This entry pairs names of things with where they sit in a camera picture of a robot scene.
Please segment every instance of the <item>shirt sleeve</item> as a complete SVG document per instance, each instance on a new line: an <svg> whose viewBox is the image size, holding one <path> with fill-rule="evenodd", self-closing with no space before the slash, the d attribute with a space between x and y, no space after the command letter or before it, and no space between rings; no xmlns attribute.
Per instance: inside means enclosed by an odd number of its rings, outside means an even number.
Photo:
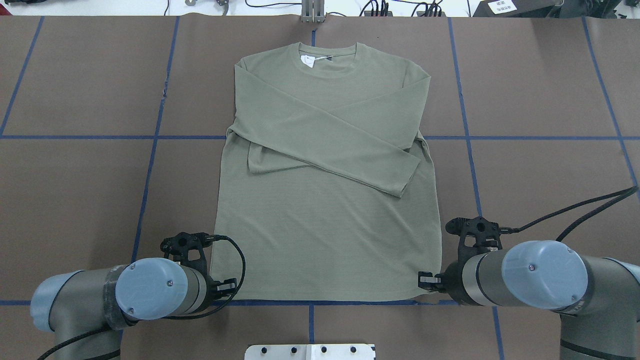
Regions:
<svg viewBox="0 0 640 360"><path fill-rule="evenodd" d="M242 63L236 65L236 120L228 131L396 197L402 196L420 162L400 147L265 83Z"/></svg>

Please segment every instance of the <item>white label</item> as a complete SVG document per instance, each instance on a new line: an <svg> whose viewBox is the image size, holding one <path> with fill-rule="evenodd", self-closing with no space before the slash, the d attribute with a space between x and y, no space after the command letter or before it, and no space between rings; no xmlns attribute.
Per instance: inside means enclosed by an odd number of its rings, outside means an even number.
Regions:
<svg viewBox="0 0 640 360"><path fill-rule="evenodd" d="M314 67L314 63L316 62L316 58L309 55L300 55L300 60L302 60L303 64L311 68Z"/></svg>
<svg viewBox="0 0 640 360"><path fill-rule="evenodd" d="M516 6L513 4L512 0L494 1L492 3L488 3L487 5L489 5L491 11L493 11L493 13L496 15L499 13L508 13L518 10L518 8L516 8Z"/></svg>

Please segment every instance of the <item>wire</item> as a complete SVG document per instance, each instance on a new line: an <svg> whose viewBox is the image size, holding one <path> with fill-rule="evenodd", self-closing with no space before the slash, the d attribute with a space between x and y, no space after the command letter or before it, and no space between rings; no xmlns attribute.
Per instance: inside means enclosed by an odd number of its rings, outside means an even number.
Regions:
<svg viewBox="0 0 640 360"><path fill-rule="evenodd" d="M242 250L240 250L240 247L238 246L238 244L236 244L235 241L233 241L231 238L229 238L228 236L224 236L224 235L211 235L207 237L207 240L209 240L210 242L215 242L215 241L219 241L219 240L227 240L231 243L231 245L233 245L236 248L236 251L238 251L238 254L240 255L240 259L242 259L242 275L240 276L240 282L238 283L236 290L233 294L231 294L231 296L229 296L229 298L227 300L225 300L222 305L216 307L215 309L207 312L207 313L202 313L202 314L197 314L197 315L187 315L187 316L166 316L164 317L165 319L170 319L170 320L193 320L193 319L199 319L199 318L203 318L209 315L213 315L215 313L217 313L218 311L222 310L225 306L227 306L231 300L233 300L233 298L236 296L236 294L238 294L238 292L240 291L240 288L242 287L242 284L244 282L244 274L246 272L246 260L244 258L244 254L242 253Z"/></svg>
<svg viewBox="0 0 640 360"><path fill-rule="evenodd" d="M502 234L513 234L513 233L519 233L520 231L524 231L530 227L532 227L533 225L536 225L548 218L552 218L556 215L560 215L562 213L566 213L569 210L573 210L575 208L579 208L583 205L586 204L591 204L592 202L596 202L596 201L600 201L600 200L605 200L605 199L610 199L612 197L615 197L615 199L607 201L606 203L602 204L601 206L595 208L593 211L590 211L589 213L587 213L586 215L584 215L583 217L580 217L578 220L574 221L571 225L569 225L569 227L567 227L562 234L560 234L557 238L556 241L562 241L566 235L568 233L570 233L572 230L574 230L578 225L580 225L581 223L585 222L588 218L597 215L598 213L602 212L603 210L607 209L608 207L612 206L613 204L623 200L624 198L632 195L633 193L635 193L638 190L637 186L632 186L628 189L624 189L624 190L620 190L618 192L614 192L614 193L610 193L607 195L603 195L603 196L599 196L599 197L594 197L593 199L589 199L589 200L585 200L585 201L581 201L578 202L577 204L568 206L564 209L560 209L558 211L555 211L549 215L545 215L537 220L534 220L530 223L528 223L527 225L524 225L522 227L516 227L516 228L510 228L510 227L501 227L500 228L500 232Z"/></svg>
<svg viewBox="0 0 640 360"><path fill-rule="evenodd" d="M362 14L364 14L364 10L367 9L367 6L369 4L371 4L371 16L373 16L374 10L373 10L373 3L376 3L376 7L378 6L378 0L369 0L368 3L364 4L364 6L362 7L362 11L360 11L360 14L358 16L362 16Z"/></svg>
<svg viewBox="0 0 640 360"><path fill-rule="evenodd" d="M407 3L407 4L421 4L421 3L416 3L415 1L405 1L405 0L393 0L393 1L397 1L398 3Z"/></svg>
<svg viewBox="0 0 640 360"><path fill-rule="evenodd" d="M589 220L589 218L591 218L594 215L597 215L599 213L601 213L602 211L606 210L608 207L612 206L613 204L626 199L627 197L631 196L633 193L635 193L638 190L637 186L633 186L630 187L626 190L623 190L622 192L618 192L621 193L620 195L618 195L615 199L611 199L607 202L605 202L604 204L600 205L599 207L595 208L594 210L591 210L590 212L586 213L583 217L580 217L578 220L574 221L571 225L569 225L563 232L562 234L560 234L557 238L556 241L563 241L564 238L569 235L570 232L572 232L576 227L578 227L578 225L582 224L583 222Z"/></svg>
<svg viewBox="0 0 640 360"><path fill-rule="evenodd" d="M87 332L85 332L84 334L80 334L80 335L78 335L78 336L76 336L76 337L70 338L69 340L63 341L63 342L61 342L61 343L57 344L56 346L54 346L54 347L50 348L49 350L47 350L44 354L42 354L42 355L38 358L38 360L44 360L44 359L46 359L47 357L49 357L51 354L53 354L54 352L56 352L56 351L60 350L60 349L61 349L61 348L63 348L63 347L66 347L67 345L71 345L71 344L73 344L73 343L75 343L75 342L77 342L77 341L80 341L80 340L84 339L84 338L88 338L88 337L89 337L89 336L91 336L91 335L100 334L101 332L105 332L105 331L108 331L108 330L111 330L111 328L110 328L108 325L105 325L104 327L102 327L102 328L100 328L100 329L87 331ZM111 355L111 354L112 354L113 356L111 356L111 357L105 357L105 358L104 358L104 360L111 359L111 358L113 358L113 357L116 357L116 356L120 355L120 350L117 350L117 351L115 351L115 352L112 352L112 353L110 353L110 354L108 354L108 355Z"/></svg>
<svg viewBox="0 0 640 360"><path fill-rule="evenodd" d="M427 10L429 9L429 4L425 3L425 2L421 2L418 3L418 5L415 6L415 8L413 8L413 11L411 12L411 16L413 17L415 15L415 11L418 10L418 7L420 5L424 5L424 12L426 13Z"/></svg>
<svg viewBox="0 0 640 360"><path fill-rule="evenodd" d="M302 5L302 3L273 3L273 4L266 4L266 5L250 5L247 0L244 0L244 3L249 6L250 8L266 8L267 6L274 6L274 5L287 5L287 6L291 6L291 5Z"/></svg>
<svg viewBox="0 0 640 360"><path fill-rule="evenodd" d="M442 8L440 7L440 3L443 0L440 0L439 3L436 3L435 0L429 5L427 11L425 11L421 17L438 17L438 9L440 10L440 14L442 15Z"/></svg>

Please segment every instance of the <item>blue tape line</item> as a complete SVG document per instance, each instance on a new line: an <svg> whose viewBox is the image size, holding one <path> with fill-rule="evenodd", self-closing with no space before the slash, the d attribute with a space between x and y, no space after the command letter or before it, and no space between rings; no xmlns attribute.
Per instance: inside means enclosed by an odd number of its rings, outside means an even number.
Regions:
<svg viewBox="0 0 640 360"><path fill-rule="evenodd" d="M473 152L471 149L471 139L469 136L469 126L467 123L467 111L465 109L465 100L462 96L462 82L460 79L460 68L458 67L458 54L456 52L456 41L453 33L453 23L451 18L448 17L449 22L449 37L451 38L451 52L453 53L453 65L456 70L456 81L458 82L458 96L460 97L460 110L462 112L462 123L465 126L465 136L467 137L467 152L469 156L469 165L471 167L471 179L474 184L474 193L476 195L476 208L478 215L482 216L482 205L480 203L480 193L478 190L477 178L476 178L476 165L474 164ZM504 349L502 347L502 333L500 332L500 319L498 318L498 311L493 308L493 326L495 327L495 337L498 344L498 355L500 360L504 360Z"/></svg>
<svg viewBox="0 0 640 360"><path fill-rule="evenodd" d="M212 306L221 305L216 301ZM324 300L233 300L228 306L451 306L458 305L453 300L440 300L437 304L415 300L398 301L324 301Z"/></svg>
<svg viewBox="0 0 640 360"><path fill-rule="evenodd" d="M491 136L491 135L433 135L425 140L619 140L617 136ZM640 136L623 137L625 140L640 140Z"/></svg>
<svg viewBox="0 0 640 360"><path fill-rule="evenodd" d="M225 135L159 135L160 140L226 140Z"/></svg>
<svg viewBox="0 0 640 360"><path fill-rule="evenodd" d="M27 70L27 65L29 64L29 59L31 59L33 48L36 46L36 41L38 40L38 35L40 34L40 29L42 29L43 22L44 22L44 16L41 16L40 22L38 22L38 27L36 28L36 32L35 34L33 34L33 39L31 40L31 46L29 46L29 51L27 52L27 56L24 59L24 63L22 64L22 70L20 70L20 75L18 75L18 81L15 82L15 87L13 88L13 93L11 94L9 105L6 107L6 112L4 113L4 119L2 121L2 125L0 126L0 135L4 133L4 129L6 128L6 123L9 121L9 115L11 114L11 108L13 107L13 102L15 101L16 95L18 95L18 89L20 88L20 84L22 83L22 77L24 77L24 72Z"/></svg>
<svg viewBox="0 0 640 360"><path fill-rule="evenodd" d="M618 141L617 136L490 136L430 135L425 140L568 140ZM226 140L225 135L0 135L7 140ZM624 141L638 141L640 136L622 136Z"/></svg>
<svg viewBox="0 0 640 360"><path fill-rule="evenodd" d="M164 103L166 101L166 91L169 87L169 76L171 74L171 64L173 61L173 52L175 50L175 39L178 36L178 26L180 25L180 17L175 18L175 25L173 27L173 40L171 41L171 51L169 52L169 60L166 65L166 78L164 80L163 98L160 100L160 108L158 109L158 118L156 122L156 133L154 134L154 144L151 146L151 156L149 157L149 167L147 169L147 178L145 180L145 190L142 193L142 205L140 206L140 215L138 216L138 227L136 228L136 238L133 242L133 251L131 252L131 262L133 263L138 257L138 246L140 245L140 235L142 233L142 219L145 215L147 208L147 198L149 195L149 182L151 180L151 170L154 167L154 160L156 159L156 149L158 145L158 138L160 134L160 125L162 124L162 115L164 112Z"/></svg>
<svg viewBox="0 0 640 360"><path fill-rule="evenodd" d="M226 140L225 135L2 135L18 140Z"/></svg>
<svg viewBox="0 0 640 360"><path fill-rule="evenodd" d="M458 54L456 52L456 41L453 35L453 23L448 17L449 38L451 39L451 52L453 54L453 66L456 71L456 82L458 83L458 97L460 98L460 111L462 113L462 124L465 127L465 138L467 140L467 154L469 156L469 165L471 167L471 180L474 184L474 195L476 196L476 209L479 216L482 216L482 207L480 206L480 193L478 191L478 183L476 178L476 164L474 163L474 155L471 149L471 139L469 138L469 125L467 123L467 110L465 107L465 98L462 96L462 81L460 80L460 68L458 67Z"/></svg>
<svg viewBox="0 0 640 360"><path fill-rule="evenodd" d="M151 140L153 135L3 135L17 140Z"/></svg>
<svg viewBox="0 0 640 360"><path fill-rule="evenodd" d="M31 300L0 300L0 306L30 306Z"/></svg>
<svg viewBox="0 0 640 360"><path fill-rule="evenodd" d="M495 337L498 341L498 355L500 360L504 360L504 347L502 346L502 332L500 331L500 318L498 317L498 307L493 306L493 326L495 326Z"/></svg>
<svg viewBox="0 0 640 360"><path fill-rule="evenodd" d="M314 334L314 306L309 305L309 343L316 343L316 336Z"/></svg>
<svg viewBox="0 0 640 360"><path fill-rule="evenodd" d="M589 46L589 53L591 54L591 61L593 61L593 67L596 70L596 75L598 76L598 82L600 82L600 88L602 89L602 94L604 95L604 99L607 103L607 108L609 109L609 115L611 115L611 120L613 121L613 127L616 129L616 134L618 135L618 140L620 141L620 147L622 148L622 153L625 157L625 161L627 162L627 168L629 170L629 174L631 175L631 181L633 181L634 185L638 185L636 179L636 172L634 171L633 166L631 165L631 160L629 159L629 154L627 152L627 146L625 146L625 142L622 137L622 133L620 132L620 126L618 125L618 119L616 119L616 114L613 112L613 107L611 106L611 100L609 98L609 93L607 92L607 87L604 85L604 80L602 79L602 74L600 73L600 67L598 66L598 60L596 60L596 55L593 52L593 45L591 44L591 35L589 34L589 26L587 25L587 18L582 17L582 27L584 28L584 35L587 39L587 45Z"/></svg>

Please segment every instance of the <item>long-sleeve shirt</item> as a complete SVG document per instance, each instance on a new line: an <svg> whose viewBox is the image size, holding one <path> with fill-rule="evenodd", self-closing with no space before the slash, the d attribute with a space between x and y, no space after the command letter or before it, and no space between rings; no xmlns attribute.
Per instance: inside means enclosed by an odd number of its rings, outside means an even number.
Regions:
<svg viewBox="0 0 640 360"><path fill-rule="evenodd" d="M418 130L430 78L360 43L296 43L236 65L215 232L246 256L237 299L424 293L417 272L438 273L442 255L433 163ZM229 245L215 244L211 263L215 279L239 275Z"/></svg>

